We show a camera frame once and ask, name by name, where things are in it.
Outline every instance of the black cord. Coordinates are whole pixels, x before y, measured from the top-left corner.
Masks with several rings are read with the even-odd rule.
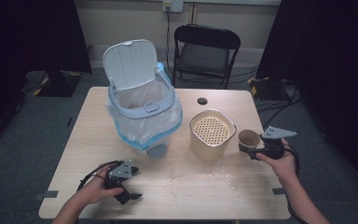
[[[290,149],[285,148],[285,151],[288,151],[292,153],[292,155],[295,157],[295,166],[296,166],[296,176],[297,178],[300,177],[300,158],[298,156],[298,152],[296,149],[290,145],[286,145],[287,147],[290,147]],[[290,204],[289,200],[287,200],[287,209],[289,210],[289,213],[292,215],[292,217],[300,224],[308,224],[308,222],[304,221],[301,217],[298,217],[293,211],[292,205]]]
[[[297,100],[295,100],[294,102],[292,102],[289,105],[294,105],[297,104],[298,102],[300,102],[302,100],[302,98],[298,98]],[[257,112],[264,112],[266,110],[272,110],[272,109],[279,109],[283,106],[287,106],[286,102],[278,102],[278,103],[274,103],[274,104],[263,104],[263,105],[268,105],[266,108],[262,108],[262,109],[257,109]]]
[[[167,61],[167,67],[168,70],[170,71],[170,73],[172,74],[171,68],[170,68],[170,63],[168,62],[168,55],[170,54],[170,23],[171,23],[171,19],[170,19],[170,11],[171,9],[169,7],[165,7],[166,11],[167,11],[167,42],[165,45],[165,56],[166,56],[166,61]]]
[[[287,147],[290,147],[290,149],[285,148],[285,151],[288,151],[292,153],[292,155],[295,157],[295,166],[296,166],[296,176],[300,177],[300,158],[298,156],[298,152],[296,149],[290,145],[286,145]]]
[[[294,104],[293,100],[295,99],[296,93],[298,91],[298,85],[296,85],[295,88],[295,92],[293,93],[292,97],[290,98],[290,100],[287,102],[286,105],[283,105],[269,120],[267,120],[267,122],[263,125],[263,129],[266,129],[267,125],[279,114],[281,113],[281,111],[283,111],[287,106]]]
[[[241,76],[245,76],[245,75],[249,75],[249,74],[252,74],[252,72],[246,72],[246,73],[240,73],[240,74],[237,74],[237,75],[233,75],[233,76],[230,76],[230,77],[241,77]],[[182,81],[187,81],[187,82],[196,82],[196,83],[218,83],[218,82],[213,82],[213,81],[197,81],[197,80],[210,80],[212,79],[213,77],[193,77],[193,78],[182,78],[182,77],[177,77],[177,79],[180,79]],[[245,82],[247,81],[247,78],[245,80],[242,80],[242,81],[230,81],[228,82],[229,84],[234,84],[234,83],[242,83],[242,82]]]
[[[196,6],[196,3],[195,2],[193,2],[193,9],[192,9],[192,11],[191,11],[191,23],[194,23],[194,7]]]
[[[97,168],[95,168],[93,171],[91,171],[91,173],[89,173],[88,175],[86,175],[84,177],[84,179],[80,180],[80,184],[79,186],[77,187],[77,191],[80,191],[81,189],[83,189],[83,187],[86,185],[87,181],[89,181],[89,179],[92,177],[92,176],[95,176],[95,172],[101,170],[102,168],[104,168],[105,166],[107,165],[111,165],[111,164],[115,164],[115,163],[119,163],[119,161],[109,161],[109,162],[106,162],[104,164],[101,164],[100,166],[98,166]]]
[[[251,77],[254,77],[254,71],[257,72],[257,69],[255,69],[255,68],[258,68],[258,65],[255,65],[252,67],[252,76]]]

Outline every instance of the tan plastic basket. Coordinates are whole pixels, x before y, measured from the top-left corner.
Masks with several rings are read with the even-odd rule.
[[[228,140],[235,134],[235,124],[215,109],[206,110],[190,121],[193,153],[204,161],[215,161],[223,156]]]

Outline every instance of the trash can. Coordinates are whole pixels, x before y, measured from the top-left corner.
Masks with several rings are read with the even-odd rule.
[[[157,158],[182,124],[183,109],[154,45],[132,40],[103,55],[109,79],[106,107],[120,138],[136,152]]]

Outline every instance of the electrical outlet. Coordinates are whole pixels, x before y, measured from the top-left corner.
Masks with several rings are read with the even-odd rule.
[[[183,2],[172,2],[173,12],[183,12]]]
[[[169,11],[173,11],[172,1],[162,1],[162,11],[167,11],[167,8]]]

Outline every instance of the wooden table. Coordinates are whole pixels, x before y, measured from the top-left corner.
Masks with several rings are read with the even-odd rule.
[[[106,87],[91,88],[80,111],[62,158],[48,190],[58,190],[57,198],[45,198],[39,210],[42,218],[55,218],[63,204],[76,192],[79,181],[99,164],[132,160],[139,174],[123,185],[141,199],[121,205],[107,198],[86,207],[80,218],[98,219],[181,219],[235,220],[286,219],[284,195],[272,189],[281,185],[272,169],[261,161],[251,161],[238,149],[238,133],[263,129],[248,91],[176,90],[183,105],[182,126],[171,135],[168,152],[149,159],[133,152],[118,137],[105,108]],[[207,105],[199,105],[204,97]],[[201,161],[192,153],[190,120],[214,108],[237,126],[225,154],[218,161]]]

